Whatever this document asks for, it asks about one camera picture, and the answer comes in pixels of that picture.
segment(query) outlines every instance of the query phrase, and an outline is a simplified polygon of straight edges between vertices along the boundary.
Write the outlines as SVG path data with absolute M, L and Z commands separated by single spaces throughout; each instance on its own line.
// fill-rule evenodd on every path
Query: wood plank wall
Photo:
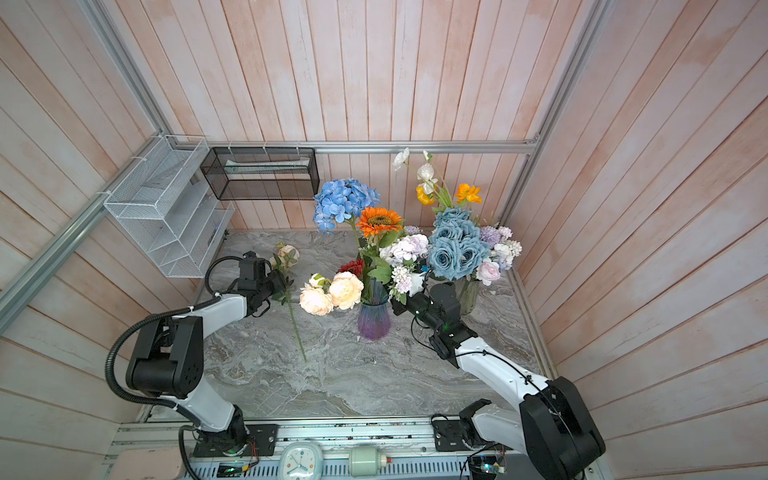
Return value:
M 0 85 L 4 289 L 154 129 L 71 0 L 0 2 Z M 193 293 L 103 220 L 0 337 L 4 478 L 87 478 L 138 411 L 103 381 L 108 348 Z
M 104 0 L 173 133 L 214 141 L 523 140 L 541 126 L 594 0 Z M 429 225 L 414 167 L 319 156 Z M 438 155 L 501 213 L 517 154 Z M 313 202 L 237 202 L 238 229 L 315 228 Z
M 768 475 L 768 2 L 618 2 L 511 226 L 616 478 Z

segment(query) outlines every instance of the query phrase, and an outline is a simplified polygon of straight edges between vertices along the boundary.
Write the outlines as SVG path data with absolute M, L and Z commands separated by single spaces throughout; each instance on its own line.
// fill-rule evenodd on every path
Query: green cylindrical object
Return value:
M 349 453 L 349 474 L 353 477 L 371 477 L 386 467 L 386 455 L 376 447 L 355 447 Z

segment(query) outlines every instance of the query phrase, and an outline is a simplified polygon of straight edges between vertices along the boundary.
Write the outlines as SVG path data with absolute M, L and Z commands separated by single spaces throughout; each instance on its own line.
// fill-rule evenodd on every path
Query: marble surface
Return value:
M 220 256 L 253 250 L 269 257 L 283 241 L 301 254 L 291 271 L 293 311 L 306 350 L 296 343 L 288 306 L 273 303 L 261 318 L 246 318 L 205 341 L 205 375 L 248 419 L 355 415 L 458 413 L 480 398 L 504 401 L 483 382 L 454 368 L 414 342 L 412 316 L 394 316 L 388 336 L 372 343 L 357 332 L 358 309 L 312 316 L 299 307 L 299 288 L 313 273 L 332 276 L 356 256 L 352 232 L 235 232 Z M 238 274 L 237 262 L 223 262 L 212 275 L 214 289 Z M 528 331 L 507 280 L 481 289 L 474 312 L 464 321 L 491 346 L 539 372 Z M 427 343 L 426 331 L 415 334 Z M 151 420 L 175 418 L 155 407 Z

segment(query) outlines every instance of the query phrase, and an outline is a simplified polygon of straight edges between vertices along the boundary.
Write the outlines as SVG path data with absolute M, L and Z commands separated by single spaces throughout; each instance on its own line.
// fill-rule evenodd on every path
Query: orange poppy flower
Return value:
M 422 205 L 432 205 L 435 203 L 435 199 L 424 193 L 424 187 L 416 187 L 416 198 L 422 203 Z
M 456 197 L 460 202 L 467 200 L 468 202 L 474 202 L 476 204 L 480 204 L 482 202 L 482 199 L 478 195 L 479 193 L 480 193 L 480 187 L 476 187 L 475 185 L 472 185 L 470 187 L 467 184 L 461 184 L 458 186 Z
M 402 230 L 402 226 L 398 225 L 400 222 L 402 218 L 396 212 L 381 207 L 367 207 L 360 214 L 357 226 L 366 237 L 370 237 L 389 230 Z

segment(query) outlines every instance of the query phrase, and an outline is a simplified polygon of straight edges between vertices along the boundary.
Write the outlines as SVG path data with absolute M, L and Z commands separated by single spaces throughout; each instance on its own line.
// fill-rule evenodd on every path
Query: clock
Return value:
M 278 480 L 319 480 L 323 475 L 323 450 L 311 442 L 294 442 L 283 450 Z

